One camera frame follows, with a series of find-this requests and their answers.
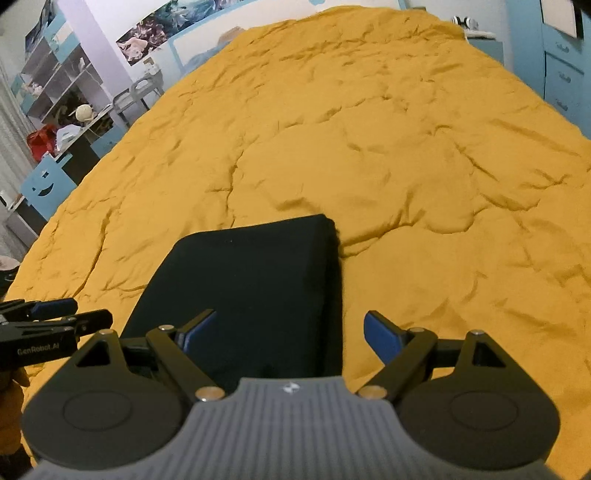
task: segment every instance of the red bag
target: red bag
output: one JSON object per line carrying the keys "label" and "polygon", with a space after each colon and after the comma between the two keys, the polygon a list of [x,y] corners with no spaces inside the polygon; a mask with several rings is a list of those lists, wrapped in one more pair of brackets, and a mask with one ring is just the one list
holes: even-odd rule
{"label": "red bag", "polygon": [[31,149],[33,158],[37,163],[41,161],[47,152],[54,154],[56,151],[57,127],[43,125],[40,130],[33,132],[27,137],[27,145]]}

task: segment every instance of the logo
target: logo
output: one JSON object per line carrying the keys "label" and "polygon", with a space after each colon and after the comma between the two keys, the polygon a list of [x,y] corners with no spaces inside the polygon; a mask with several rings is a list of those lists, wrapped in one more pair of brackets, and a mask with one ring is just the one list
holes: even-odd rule
{"label": "logo", "polygon": [[281,389],[289,395],[293,395],[294,393],[298,393],[300,388],[301,387],[297,383],[293,383],[293,382],[289,382],[288,384],[283,385],[283,387],[281,387]]}
{"label": "logo", "polygon": [[48,343],[47,345],[41,345],[41,346],[32,346],[30,348],[19,348],[17,350],[17,355],[18,356],[23,356],[23,355],[31,355],[32,353],[41,353],[41,352],[51,352],[52,350],[58,350],[60,347],[59,343]]}

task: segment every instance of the white curtain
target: white curtain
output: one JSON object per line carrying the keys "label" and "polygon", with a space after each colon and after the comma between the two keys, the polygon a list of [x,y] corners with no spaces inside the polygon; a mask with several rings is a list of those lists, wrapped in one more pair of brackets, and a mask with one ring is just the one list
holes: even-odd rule
{"label": "white curtain", "polygon": [[27,146],[27,135],[35,129],[17,105],[11,84],[0,60],[0,190],[14,200],[23,180],[35,167]]}

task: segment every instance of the bed headboard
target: bed headboard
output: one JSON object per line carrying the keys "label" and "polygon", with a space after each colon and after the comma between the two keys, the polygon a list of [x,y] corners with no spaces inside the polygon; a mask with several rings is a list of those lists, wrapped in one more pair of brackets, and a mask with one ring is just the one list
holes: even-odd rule
{"label": "bed headboard", "polygon": [[405,0],[244,0],[172,37],[168,43],[182,75],[215,55],[241,30],[309,17],[339,5],[406,9]]}

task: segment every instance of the yellow comforter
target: yellow comforter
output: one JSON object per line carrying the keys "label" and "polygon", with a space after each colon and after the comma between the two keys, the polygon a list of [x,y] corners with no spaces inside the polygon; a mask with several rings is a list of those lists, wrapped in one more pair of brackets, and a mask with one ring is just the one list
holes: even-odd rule
{"label": "yellow comforter", "polygon": [[[51,219],[9,297],[74,296],[121,331],[174,243],[324,213],[344,283],[344,375],[381,364],[377,309],[485,329],[551,395],[550,465],[591,467],[591,142],[460,28],[343,7],[255,28],[170,89]],[[31,395],[61,362],[31,369]]]}

